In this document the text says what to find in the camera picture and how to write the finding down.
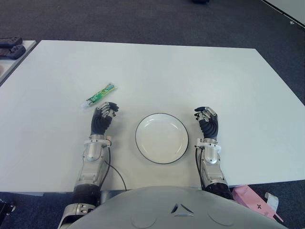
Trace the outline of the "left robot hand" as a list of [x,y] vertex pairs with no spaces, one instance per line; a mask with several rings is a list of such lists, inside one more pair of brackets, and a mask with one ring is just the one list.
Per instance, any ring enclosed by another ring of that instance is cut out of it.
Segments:
[[118,110],[117,104],[112,102],[105,102],[97,106],[91,120],[91,135],[104,135]]

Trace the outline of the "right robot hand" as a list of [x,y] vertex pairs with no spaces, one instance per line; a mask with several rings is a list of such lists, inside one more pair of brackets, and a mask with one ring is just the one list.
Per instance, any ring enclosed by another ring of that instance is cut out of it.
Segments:
[[198,107],[195,110],[195,119],[199,122],[204,138],[217,140],[218,135],[218,115],[210,107]]

